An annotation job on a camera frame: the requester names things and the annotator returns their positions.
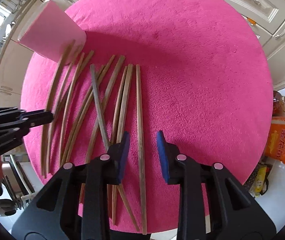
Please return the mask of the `orange rice bag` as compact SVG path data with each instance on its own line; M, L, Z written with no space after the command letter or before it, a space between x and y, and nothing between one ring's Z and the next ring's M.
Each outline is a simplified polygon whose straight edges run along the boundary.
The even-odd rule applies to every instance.
M285 164L285 117L273 116L264 155Z

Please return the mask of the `pink cylindrical cup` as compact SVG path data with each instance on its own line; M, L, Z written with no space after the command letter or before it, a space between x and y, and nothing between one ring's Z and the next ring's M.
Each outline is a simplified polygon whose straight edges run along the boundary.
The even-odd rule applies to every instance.
M86 40L85 31L52 0L30 16L18 35L20 44L54 62L70 43L83 48Z

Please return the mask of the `pink tablecloth round table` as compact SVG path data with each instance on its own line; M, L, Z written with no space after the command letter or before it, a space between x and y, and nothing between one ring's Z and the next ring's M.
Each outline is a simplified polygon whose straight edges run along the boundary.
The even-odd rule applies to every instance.
M162 177L156 137L244 183L266 144L273 86L264 51L224 0L79 0L66 13L97 67L140 66L147 231L178 225L179 186Z

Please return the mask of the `dark wooden chopstick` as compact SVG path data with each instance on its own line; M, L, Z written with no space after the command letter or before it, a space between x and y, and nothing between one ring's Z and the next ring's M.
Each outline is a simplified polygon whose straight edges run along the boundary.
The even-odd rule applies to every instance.
M98 94L98 84L97 84L97 79L96 79L96 72L95 72L95 65L94 64L91 64L90 65L90 72L91 72L91 79L92 79L92 87L93 87L93 95L94 95L94 101L95 101L95 108L96 108L96 112L97 112L97 118L96 118L96 122L98 123L99 125L99 128L100 128L100 132L101 132L101 136L102 136L102 141L103 141L103 144L104 144L104 147L106 150L109 149L110 147L110 142L108 140L108 134L107 134L107 130L106 130L106 125L105 125L105 122L104 122L104 117L103 117L103 113L104 113L104 110L103 110L103 107L102 107L102 104L100 102L100 99L99 99L99 94ZM129 202L128 202L128 199L125 195L125 191L124 191L124 188L123 188L123 185L122 184L119 184L118 186L115 186L116 190L115 192L119 192L120 196L121 196L121 199L124 203L124 206L135 226L135 229L139 231L139 227L138 227L138 224L136 222L136 219L132 213L132 210L130 208L130 205L129 205Z

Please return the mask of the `lower cabinets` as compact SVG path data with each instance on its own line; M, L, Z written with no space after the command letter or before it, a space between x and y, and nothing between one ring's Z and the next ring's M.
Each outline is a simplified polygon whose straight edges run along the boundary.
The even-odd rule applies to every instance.
M0 106L19 106L32 51L18 43L28 18L48 0L28 0L0 27ZM52 0L62 9L78 0ZM274 88L285 88L285 0L225 0L250 25L268 59Z

